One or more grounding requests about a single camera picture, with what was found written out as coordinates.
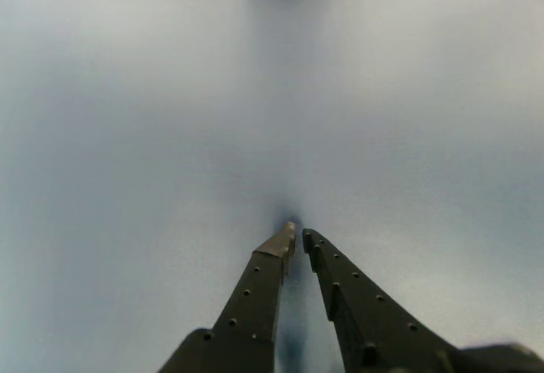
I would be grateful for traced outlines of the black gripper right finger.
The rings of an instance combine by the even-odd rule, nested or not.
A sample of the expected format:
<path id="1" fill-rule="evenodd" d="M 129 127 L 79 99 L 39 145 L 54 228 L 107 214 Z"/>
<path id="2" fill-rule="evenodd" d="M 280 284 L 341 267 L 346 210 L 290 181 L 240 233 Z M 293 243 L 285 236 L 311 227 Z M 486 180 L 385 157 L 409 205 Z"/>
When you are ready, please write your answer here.
<path id="1" fill-rule="evenodd" d="M 373 282 L 326 237 L 303 231 L 326 316 L 347 372 L 460 372 L 458 353 Z"/>

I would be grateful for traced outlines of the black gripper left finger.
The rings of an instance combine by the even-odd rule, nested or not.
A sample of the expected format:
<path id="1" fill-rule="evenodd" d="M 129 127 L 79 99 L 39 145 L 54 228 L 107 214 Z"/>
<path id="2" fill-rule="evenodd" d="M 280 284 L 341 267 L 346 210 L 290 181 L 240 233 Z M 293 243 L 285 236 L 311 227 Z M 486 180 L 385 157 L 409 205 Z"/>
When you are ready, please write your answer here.
<path id="1" fill-rule="evenodd" d="M 192 331 L 161 372 L 273 372 L 281 288 L 295 252 L 286 222 L 256 248 L 213 327 Z"/>

